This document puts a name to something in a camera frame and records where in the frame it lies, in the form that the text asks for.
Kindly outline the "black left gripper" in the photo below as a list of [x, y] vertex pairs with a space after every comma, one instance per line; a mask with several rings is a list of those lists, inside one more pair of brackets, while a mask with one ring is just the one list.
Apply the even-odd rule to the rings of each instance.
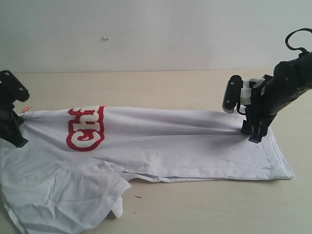
[[0, 137], [9, 139], [16, 147], [23, 147], [28, 140], [21, 135], [22, 118], [15, 113], [14, 107], [12, 103], [0, 107]]

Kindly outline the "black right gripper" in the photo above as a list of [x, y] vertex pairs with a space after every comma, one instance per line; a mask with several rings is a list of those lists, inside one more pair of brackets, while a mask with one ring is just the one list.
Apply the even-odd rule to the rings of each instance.
[[277, 113], [293, 101], [293, 78], [285, 74], [264, 75], [245, 81], [243, 90], [247, 100], [241, 132], [250, 134], [249, 141], [258, 144]]

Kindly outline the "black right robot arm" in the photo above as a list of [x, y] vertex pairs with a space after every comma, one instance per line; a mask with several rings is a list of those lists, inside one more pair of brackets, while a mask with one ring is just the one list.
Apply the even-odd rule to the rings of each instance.
[[246, 120], [241, 131], [250, 134], [249, 141], [260, 143], [277, 113], [312, 89], [312, 54], [278, 63], [273, 75], [253, 84], [251, 103], [245, 106]]

